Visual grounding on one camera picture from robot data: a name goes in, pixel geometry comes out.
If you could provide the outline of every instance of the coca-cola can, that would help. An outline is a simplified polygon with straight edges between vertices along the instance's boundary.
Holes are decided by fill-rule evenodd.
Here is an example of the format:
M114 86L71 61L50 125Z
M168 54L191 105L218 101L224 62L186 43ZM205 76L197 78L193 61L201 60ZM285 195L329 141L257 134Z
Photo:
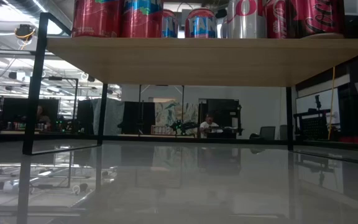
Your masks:
M186 19L185 37L217 38L214 12L205 8L191 10Z
M123 0L75 0L72 37L119 37Z
M178 37L178 20L175 14L168 9L163 10L162 37Z
M227 7L228 38L266 38L265 0L230 0Z
M289 0L288 14L292 38L345 31L343 0Z
M268 0L265 6L267 37L287 38L287 0Z
M161 37L162 0L124 0L121 37Z

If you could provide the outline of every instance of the wooden shelf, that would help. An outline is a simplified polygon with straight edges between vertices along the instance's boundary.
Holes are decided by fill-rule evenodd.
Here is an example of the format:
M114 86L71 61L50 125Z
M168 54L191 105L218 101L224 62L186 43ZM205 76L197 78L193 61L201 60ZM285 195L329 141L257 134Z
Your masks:
M103 83L293 86L358 56L358 39L49 38Z

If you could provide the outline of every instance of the black chair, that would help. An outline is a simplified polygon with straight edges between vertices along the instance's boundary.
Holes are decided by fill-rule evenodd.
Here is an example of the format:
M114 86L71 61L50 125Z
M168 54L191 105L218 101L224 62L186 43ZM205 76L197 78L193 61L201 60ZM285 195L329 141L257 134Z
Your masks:
M261 127L259 136L264 140L274 140L275 132L276 132L275 126Z

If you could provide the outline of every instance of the silver soda can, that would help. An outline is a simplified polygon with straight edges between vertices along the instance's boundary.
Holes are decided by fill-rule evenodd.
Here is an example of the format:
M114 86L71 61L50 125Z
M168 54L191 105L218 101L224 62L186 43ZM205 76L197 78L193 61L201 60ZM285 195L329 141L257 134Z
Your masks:
M175 14L168 9L163 10L162 14L162 33L161 37L178 37L178 20Z
M227 38L227 17L223 19L223 23L221 26L221 38Z
M266 0L230 0L227 7L228 38L266 38Z

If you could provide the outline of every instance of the red object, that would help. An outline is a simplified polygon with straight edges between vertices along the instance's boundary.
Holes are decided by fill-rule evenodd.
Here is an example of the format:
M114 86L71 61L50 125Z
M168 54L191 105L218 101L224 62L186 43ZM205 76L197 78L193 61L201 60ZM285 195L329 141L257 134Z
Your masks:
M72 37L119 37L123 0L75 0Z
M291 37L313 34L344 33L343 0L290 0Z
M161 37L162 0L125 0L121 37Z
M217 38L216 17L213 11L198 8L190 11L186 18L186 38Z
M341 137L339 142L355 143L358 144L358 136L356 137Z
M286 0L269 0L265 7L267 38L287 38Z

